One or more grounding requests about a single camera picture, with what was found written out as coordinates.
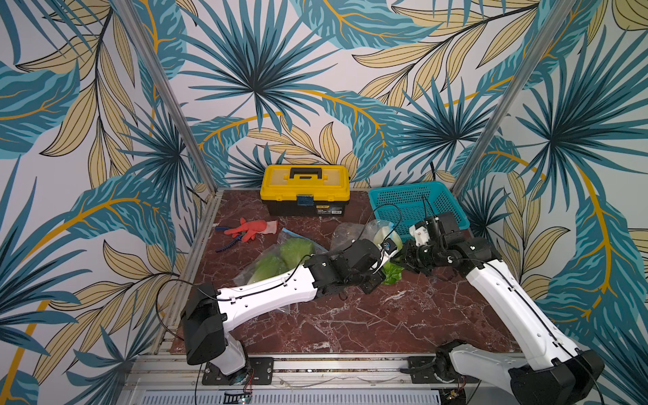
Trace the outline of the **chinese cabbage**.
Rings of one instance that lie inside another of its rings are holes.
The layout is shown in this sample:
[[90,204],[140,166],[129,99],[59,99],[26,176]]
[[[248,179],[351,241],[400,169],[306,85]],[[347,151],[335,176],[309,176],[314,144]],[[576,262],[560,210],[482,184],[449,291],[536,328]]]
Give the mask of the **chinese cabbage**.
[[376,231],[376,234],[372,237],[372,241],[379,248],[379,253],[381,253],[381,272],[384,275],[384,280],[382,281],[382,283],[384,285],[394,285],[396,282],[402,279],[403,267],[397,264],[396,257],[398,254],[390,258],[383,252],[381,244],[386,239],[392,239],[398,244],[398,247],[400,248],[398,252],[399,254],[403,249],[403,241],[398,232],[395,231],[394,224],[384,224],[380,227],[380,229],[378,229],[378,231]]
[[275,254],[268,254],[255,264],[254,273],[247,282],[249,285],[273,278],[288,271],[285,261]]
[[279,247],[280,257],[288,270],[297,268],[303,257],[308,257],[315,252],[312,241],[303,238],[290,238]]

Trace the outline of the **clear zipper bag blue seal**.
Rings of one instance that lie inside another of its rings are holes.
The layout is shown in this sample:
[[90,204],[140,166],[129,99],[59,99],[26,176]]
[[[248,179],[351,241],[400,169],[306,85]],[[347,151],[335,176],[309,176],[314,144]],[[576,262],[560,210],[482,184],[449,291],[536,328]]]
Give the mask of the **clear zipper bag blue seal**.
[[237,286],[250,285],[294,270],[305,256],[326,253],[315,241],[287,229],[278,234],[277,242],[263,251],[235,278]]

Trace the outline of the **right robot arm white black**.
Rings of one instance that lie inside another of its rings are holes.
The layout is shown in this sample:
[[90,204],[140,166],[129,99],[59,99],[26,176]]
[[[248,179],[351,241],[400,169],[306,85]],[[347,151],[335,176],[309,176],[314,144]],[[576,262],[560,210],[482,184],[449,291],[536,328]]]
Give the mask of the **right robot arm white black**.
[[440,381],[471,376],[511,394],[520,404],[575,404],[597,387],[604,370],[593,350],[580,349],[539,309],[501,255],[484,238],[454,244],[407,241],[401,266],[430,276],[451,267],[481,295],[515,338],[523,359],[478,349],[461,339],[438,347],[431,368]]

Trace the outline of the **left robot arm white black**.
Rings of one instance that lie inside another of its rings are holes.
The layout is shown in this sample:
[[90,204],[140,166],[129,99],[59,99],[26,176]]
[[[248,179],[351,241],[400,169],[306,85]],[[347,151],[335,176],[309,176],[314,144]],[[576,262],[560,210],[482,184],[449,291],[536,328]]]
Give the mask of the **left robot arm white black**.
[[248,357],[231,332],[241,324],[281,307],[338,295],[350,286],[366,294],[385,279],[384,265],[400,248],[390,239],[379,246],[357,240],[338,252],[306,255],[299,265],[250,285],[217,290],[203,283],[192,288],[182,311],[187,364],[211,363],[226,376],[248,367]]

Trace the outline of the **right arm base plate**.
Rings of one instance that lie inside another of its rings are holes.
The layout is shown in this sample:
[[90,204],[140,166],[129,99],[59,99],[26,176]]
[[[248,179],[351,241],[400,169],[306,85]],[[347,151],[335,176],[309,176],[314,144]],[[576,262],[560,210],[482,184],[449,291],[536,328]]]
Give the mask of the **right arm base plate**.
[[407,365],[399,371],[409,375],[413,384],[457,384],[477,383],[479,380],[472,376],[458,374],[450,361],[436,356],[411,356],[407,358]]

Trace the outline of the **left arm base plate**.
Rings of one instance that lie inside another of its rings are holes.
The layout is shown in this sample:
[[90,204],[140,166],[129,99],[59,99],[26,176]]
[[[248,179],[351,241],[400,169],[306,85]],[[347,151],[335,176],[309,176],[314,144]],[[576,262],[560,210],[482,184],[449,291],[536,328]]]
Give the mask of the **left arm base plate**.
[[246,365],[230,375],[224,374],[213,362],[205,366],[202,384],[204,386],[269,386],[273,379],[274,358],[252,357]]

